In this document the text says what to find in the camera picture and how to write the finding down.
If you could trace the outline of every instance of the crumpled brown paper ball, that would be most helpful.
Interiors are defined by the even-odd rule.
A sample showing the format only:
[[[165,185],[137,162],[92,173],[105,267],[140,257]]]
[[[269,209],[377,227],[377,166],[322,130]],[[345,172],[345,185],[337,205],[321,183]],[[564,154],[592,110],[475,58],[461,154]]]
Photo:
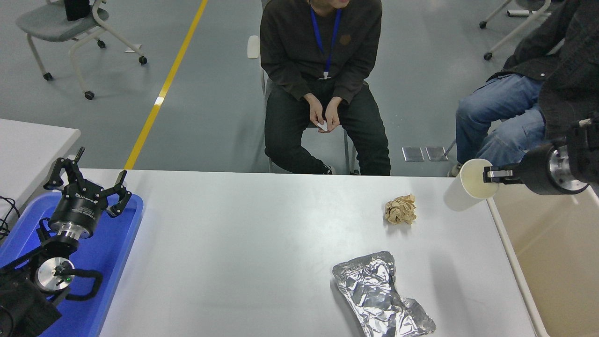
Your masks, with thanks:
[[[416,201],[416,197],[410,194],[387,202],[385,204],[385,219],[393,224],[400,224],[405,221],[408,225],[411,225],[412,220],[416,219],[414,201]]]

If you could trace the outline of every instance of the blue lanyard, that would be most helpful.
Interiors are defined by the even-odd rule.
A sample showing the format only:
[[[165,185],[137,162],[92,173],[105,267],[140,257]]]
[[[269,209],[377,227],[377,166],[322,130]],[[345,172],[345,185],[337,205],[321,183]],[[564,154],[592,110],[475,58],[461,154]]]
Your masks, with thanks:
[[[316,36],[316,43],[318,44],[318,48],[325,54],[325,49],[322,47],[322,39],[320,38],[320,30],[318,29],[318,23],[316,22],[316,14],[314,13],[314,8],[310,6],[310,14],[312,16],[312,26],[314,27],[314,36]],[[331,58],[333,56],[333,46],[335,45],[335,39],[337,38],[337,31],[339,29],[339,21],[341,21],[341,10],[337,10],[337,14],[335,15],[335,26],[333,27],[333,38],[331,39],[331,51],[329,52],[329,58],[326,60],[325,71],[322,73],[323,79],[330,79],[329,70],[331,69]]]

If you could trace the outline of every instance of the crumpled aluminum foil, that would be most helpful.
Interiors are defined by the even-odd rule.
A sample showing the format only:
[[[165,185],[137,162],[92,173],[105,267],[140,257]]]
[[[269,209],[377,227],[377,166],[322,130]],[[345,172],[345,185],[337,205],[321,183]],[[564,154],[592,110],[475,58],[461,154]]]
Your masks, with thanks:
[[[333,267],[337,287],[366,337],[413,337],[435,331],[435,322],[414,299],[395,290],[395,259],[382,251]]]

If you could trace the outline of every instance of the black sweatshirt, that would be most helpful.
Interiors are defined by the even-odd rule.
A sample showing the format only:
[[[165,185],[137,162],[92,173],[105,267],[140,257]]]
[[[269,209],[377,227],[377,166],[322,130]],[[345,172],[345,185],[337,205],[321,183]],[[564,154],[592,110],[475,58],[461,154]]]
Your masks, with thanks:
[[[539,105],[545,137],[563,136],[573,122],[599,115],[599,1],[566,0],[516,47],[493,77],[517,73],[545,80]],[[547,55],[560,40],[564,45]]]
[[[346,103],[360,91],[374,68],[379,47],[380,0],[350,0],[342,9],[334,42],[329,76],[335,79],[333,96]],[[331,50],[335,11],[316,15],[323,54],[318,48],[306,0],[271,0],[260,25],[261,65],[268,77],[297,100],[310,92],[306,79],[323,77]]]

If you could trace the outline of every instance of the white table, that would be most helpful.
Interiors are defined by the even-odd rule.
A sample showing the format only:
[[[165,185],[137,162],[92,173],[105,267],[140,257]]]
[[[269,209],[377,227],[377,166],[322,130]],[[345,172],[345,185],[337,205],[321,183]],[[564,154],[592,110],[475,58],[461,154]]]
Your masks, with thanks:
[[[15,199],[20,209],[80,135],[77,129],[0,119],[0,195]],[[0,200],[1,218],[9,209]]]
[[[119,171],[82,172],[112,186]],[[449,210],[451,179],[132,170],[125,181],[145,211],[101,337],[363,336],[331,268],[381,250],[434,336],[535,336],[489,206]],[[385,223],[385,203],[409,193],[415,223]]]

